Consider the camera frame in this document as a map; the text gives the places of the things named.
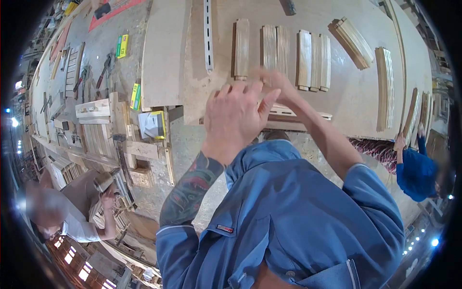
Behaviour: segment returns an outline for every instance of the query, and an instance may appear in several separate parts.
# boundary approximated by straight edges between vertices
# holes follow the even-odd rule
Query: wooden workbench
[[[303,98],[319,112],[333,115],[332,124],[343,134],[375,139],[394,139],[399,132],[401,112],[404,122],[410,106],[412,89],[431,92],[431,69],[427,47],[399,6],[395,6],[407,52],[407,98],[403,96],[403,67],[398,36],[393,21],[368,0],[305,1],[294,0],[297,14],[286,16],[278,0],[213,0],[212,29],[214,70],[207,74],[204,62],[203,1],[192,0],[184,62],[184,121],[198,124],[204,115],[210,93],[231,82],[233,23],[238,18],[250,21],[249,66],[261,63],[263,25],[282,25],[290,32],[289,80],[295,84],[297,33],[300,29],[322,33],[331,39],[331,87],[328,92],[303,92]],[[359,71],[353,61],[329,32],[334,19],[347,17],[372,49],[383,46],[391,51],[394,71],[395,113],[391,129],[377,132],[378,80],[374,60],[369,69]],[[297,129],[287,124],[287,129]]]

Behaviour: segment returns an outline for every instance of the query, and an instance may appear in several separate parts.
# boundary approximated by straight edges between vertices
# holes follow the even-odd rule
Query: blue jacket
[[[436,194],[438,166],[427,157],[425,137],[417,138],[417,142],[419,152],[413,149],[403,151],[403,163],[396,165],[396,181],[406,195],[416,202],[422,202]]]

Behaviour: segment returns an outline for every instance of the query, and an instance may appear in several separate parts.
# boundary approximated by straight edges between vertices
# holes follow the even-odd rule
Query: small box
[[[130,108],[136,111],[140,110],[140,104],[141,104],[141,86],[138,83],[135,83],[133,85],[133,91],[132,91],[132,100],[130,101]]]
[[[115,55],[117,58],[127,56],[128,34],[120,35],[117,39],[117,50]]]

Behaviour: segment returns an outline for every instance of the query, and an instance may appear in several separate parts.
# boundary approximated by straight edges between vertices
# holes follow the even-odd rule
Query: left hand
[[[201,149],[206,157],[229,165],[266,126],[281,90],[271,91],[257,105],[262,88],[261,81],[236,81],[211,94],[204,116],[207,137]]]

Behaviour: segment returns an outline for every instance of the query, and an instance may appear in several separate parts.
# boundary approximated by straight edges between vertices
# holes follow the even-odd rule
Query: hand
[[[300,97],[289,79],[276,69],[258,68],[253,70],[251,74],[257,79],[263,79],[263,92],[270,92],[277,88],[281,90],[277,99],[279,104],[289,106],[296,97]]]
[[[101,204],[103,205],[103,209],[112,209],[114,205],[116,204],[116,197],[114,195],[116,186],[114,184],[111,184],[105,191],[104,193],[99,195],[99,200],[101,201]]]
[[[265,127],[281,90],[272,90],[258,106],[262,87],[260,81],[236,81],[211,94],[204,116],[207,137],[201,149],[206,157],[229,165]]]
[[[405,146],[406,146],[406,143],[404,141],[403,133],[401,132],[398,135],[398,139],[396,140],[396,149],[399,150],[399,151],[402,151]]]

